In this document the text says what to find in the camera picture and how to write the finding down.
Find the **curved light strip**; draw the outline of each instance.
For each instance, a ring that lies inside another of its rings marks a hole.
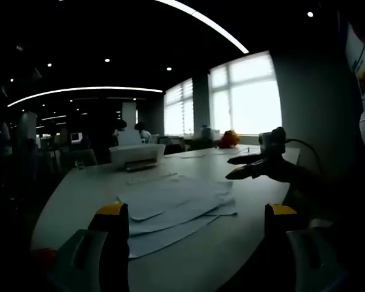
[[[150,92],[161,92],[162,90],[158,90],[158,89],[148,89],[148,88],[138,88],[138,87],[121,87],[121,86],[91,86],[91,87],[76,87],[76,88],[66,88],[66,89],[58,89],[58,90],[53,90],[53,91],[47,91],[47,92],[42,92],[42,93],[38,93],[38,94],[34,94],[33,96],[27,96],[23,99],[19,99],[13,103],[10,103],[9,105],[7,105],[7,107],[16,105],[19,102],[23,102],[27,99],[33,99],[34,97],[38,97],[38,96],[45,96],[46,94],[52,94],[52,93],[58,93],[58,92],[66,92],[66,91],[78,91],[78,90],[88,90],[88,89],[121,89],[121,90],[137,90],[137,91],[150,91]]]
[[[230,42],[232,42],[238,49],[240,49],[244,54],[247,54],[249,51],[247,48],[244,47],[236,38],[234,38],[227,30],[219,26],[217,23],[206,17],[205,15],[201,14],[200,12],[197,12],[195,9],[190,8],[189,6],[180,3],[175,0],[155,0],[167,5],[170,5],[174,8],[177,8],[185,13],[188,13],[189,15],[192,15],[193,17],[197,18],[198,20],[202,21],[203,23],[207,24],[211,28],[215,29],[218,33],[223,35],[225,38],[227,38]]]

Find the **desk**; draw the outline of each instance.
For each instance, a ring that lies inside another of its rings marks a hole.
[[[111,165],[73,169],[52,194],[35,226],[32,248],[58,249],[77,229],[87,229],[95,212],[115,202],[116,196],[140,184],[135,179],[151,179],[178,172],[194,178],[225,181],[235,168],[227,160],[247,154],[247,145],[235,149],[205,149],[170,155],[155,169],[136,173],[115,172]],[[250,146],[250,152],[259,151]],[[181,157],[202,156],[182,159]],[[284,158],[297,163],[299,150],[287,148]],[[223,216],[198,232],[158,252],[129,262],[131,292],[215,291],[234,275],[261,242],[264,210],[268,203],[281,203],[289,184],[266,176],[235,181],[232,194],[237,216]]]

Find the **bright window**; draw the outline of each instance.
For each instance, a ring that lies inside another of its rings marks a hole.
[[[193,134],[193,84],[188,79],[166,91],[164,97],[165,135]]]
[[[269,52],[213,68],[209,86],[213,129],[256,135],[282,125],[280,95]]]

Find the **orange stuffed toy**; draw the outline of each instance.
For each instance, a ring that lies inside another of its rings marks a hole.
[[[220,139],[219,148],[232,148],[238,145],[240,142],[239,136],[233,130],[224,132],[223,137]]]

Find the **ceiling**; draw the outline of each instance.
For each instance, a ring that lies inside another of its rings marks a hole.
[[[317,0],[180,2],[226,29],[250,54],[315,46],[327,41],[324,35],[332,26]],[[0,5],[0,102],[5,106],[32,94],[81,86],[165,91],[245,55],[201,21],[154,0],[1,1]],[[313,18],[307,17],[309,11]],[[11,108],[41,109],[42,103],[57,102],[65,107],[69,99],[111,96],[151,99],[162,93],[66,92]]]

